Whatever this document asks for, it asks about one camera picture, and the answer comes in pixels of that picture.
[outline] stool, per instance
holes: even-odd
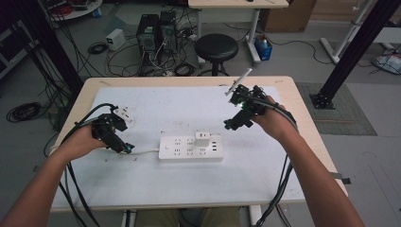
[[[229,76],[223,67],[223,63],[235,57],[238,53],[238,44],[230,36],[223,34],[209,34],[200,37],[195,43],[195,52],[199,57],[213,64],[212,70],[200,72],[199,76],[212,71],[212,76],[217,76],[218,72]]]

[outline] hand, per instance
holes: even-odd
[[[271,96],[267,96],[266,100],[276,103]],[[283,110],[286,109],[283,105],[279,105],[279,107]],[[256,122],[268,135],[279,142],[287,137],[289,133],[297,132],[285,117],[269,108],[266,108],[263,115],[254,116],[252,121]]]
[[[55,153],[62,154],[66,163],[85,156],[96,148],[104,148],[106,145],[101,140],[92,137],[92,126],[87,125],[72,134]]]

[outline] forearm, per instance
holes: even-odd
[[[280,141],[288,153],[316,226],[363,226],[353,204],[297,133]]]
[[[1,221],[0,227],[45,226],[65,166],[59,153],[51,155]]]

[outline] power strip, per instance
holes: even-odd
[[[168,162],[222,161],[222,137],[207,132],[195,136],[163,136],[160,139],[159,159]]]

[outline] carpet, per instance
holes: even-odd
[[[322,83],[296,85],[320,134],[377,135],[345,84],[333,98],[335,110],[317,110],[312,104],[309,94],[316,95],[322,89]]]

